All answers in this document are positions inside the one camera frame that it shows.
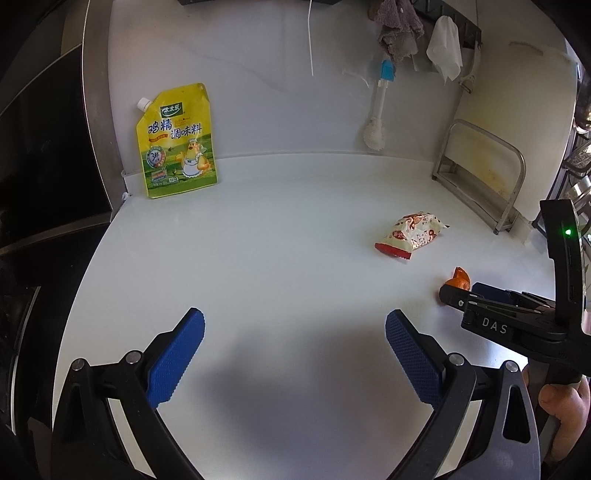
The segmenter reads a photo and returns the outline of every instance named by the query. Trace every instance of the towel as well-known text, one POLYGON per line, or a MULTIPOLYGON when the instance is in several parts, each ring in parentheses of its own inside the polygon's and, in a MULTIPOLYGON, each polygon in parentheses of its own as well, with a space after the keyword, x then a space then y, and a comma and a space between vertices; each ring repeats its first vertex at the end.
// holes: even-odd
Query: towel
POLYGON ((410 0, 372 0, 369 17, 382 25, 378 43, 394 63, 418 52, 417 38, 423 34, 423 23, 410 0))

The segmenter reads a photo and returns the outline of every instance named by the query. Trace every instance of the metal rack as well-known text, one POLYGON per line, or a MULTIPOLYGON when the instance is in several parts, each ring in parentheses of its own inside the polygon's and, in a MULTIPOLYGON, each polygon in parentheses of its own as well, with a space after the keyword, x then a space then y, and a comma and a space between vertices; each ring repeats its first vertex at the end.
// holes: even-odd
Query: metal rack
POLYGON ((456 119, 447 130, 443 144, 441 145, 441 153, 433 167, 433 180, 438 180, 443 186, 468 205, 488 225, 491 225, 493 233, 498 235, 501 230, 510 230, 517 217, 517 211, 514 209, 513 205, 519 195, 523 181, 525 180, 525 159, 516 147, 502 138, 499 138, 488 130, 484 130, 470 122, 456 119), (456 125, 463 125, 464 127, 468 127, 485 135, 515 154, 519 161, 519 176, 517 177, 515 187, 513 188, 511 195, 509 195, 508 200, 505 200, 501 195, 476 178, 472 173, 445 156, 450 134, 456 125))

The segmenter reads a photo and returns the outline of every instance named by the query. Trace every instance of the stainless steel edge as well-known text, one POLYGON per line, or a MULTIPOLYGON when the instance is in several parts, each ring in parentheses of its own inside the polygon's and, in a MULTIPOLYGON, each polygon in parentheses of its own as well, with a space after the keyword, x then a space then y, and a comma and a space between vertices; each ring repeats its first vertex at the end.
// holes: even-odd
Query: stainless steel edge
POLYGON ((11 386, 10 386, 10 424, 11 429, 14 434, 17 432, 17 422, 14 417, 14 385, 17 379, 17 367, 18 367, 18 357, 21 353, 21 345, 22 345, 22 338, 25 336, 25 329, 27 328, 27 323, 29 322, 29 317, 31 316, 31 311, 33 310, 33 305, 35 305, 35 300, 37 299, 37 295, 39 295, 39 290, 41 287, 35 288, 35 293, 33 294, 33 298, 31 299, 31 303, 27 309, 27 314, 25 315, 25 319, 22 323, 21 332, 18 336, 17 342, 17 355, 14 359, 14 365, 12 366, 11 372, 11 386))
POLYGON ((90 142, 115 216, 126 192, 109 93, 109 23, 113 0, 89 0, 82 40, 82 92, 90 142))
POLYGON ((28 236, 17 242, 14 242, 13 244, 0 248, 0 257, 43 240, 67 235, 68 233, 77 232, 79 230, 84 230, 93 226, 106 225, 110 221, 111 213, 106 212, 93 215, 92 217, 84 218, 82 220, 77 220, 72 223, 67 223, 65 225, 56 226, 55 228, 36 233, 35 235, 28 236))

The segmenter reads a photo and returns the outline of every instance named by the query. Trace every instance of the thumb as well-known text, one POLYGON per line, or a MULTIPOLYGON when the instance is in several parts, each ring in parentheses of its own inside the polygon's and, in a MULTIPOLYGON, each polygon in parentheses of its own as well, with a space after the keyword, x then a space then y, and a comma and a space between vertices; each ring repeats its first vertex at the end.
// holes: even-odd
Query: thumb
POLYGON ((568 385, 544 385, 538 396, 540 406, 560 421, 549 457, 564 459, 583 433, 589 414, 589 403, 568 385))

